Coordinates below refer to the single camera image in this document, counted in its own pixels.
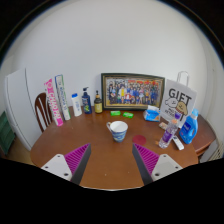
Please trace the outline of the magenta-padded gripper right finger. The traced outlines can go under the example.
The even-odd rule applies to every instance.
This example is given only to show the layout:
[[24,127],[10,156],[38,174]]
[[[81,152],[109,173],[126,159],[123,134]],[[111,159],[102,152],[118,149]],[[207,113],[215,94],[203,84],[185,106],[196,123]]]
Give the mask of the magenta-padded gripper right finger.
[[136,143],[133,144],[132,153],[145,185],[182,169],[169,155],[158,155]]

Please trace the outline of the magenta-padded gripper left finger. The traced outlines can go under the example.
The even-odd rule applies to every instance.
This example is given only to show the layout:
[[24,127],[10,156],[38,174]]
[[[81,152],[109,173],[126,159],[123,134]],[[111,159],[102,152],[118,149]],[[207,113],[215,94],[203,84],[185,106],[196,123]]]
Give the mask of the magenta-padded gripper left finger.
[[56,154],[42,169],[79,185],[90,155],[91,144],[87,143],[66,155]]

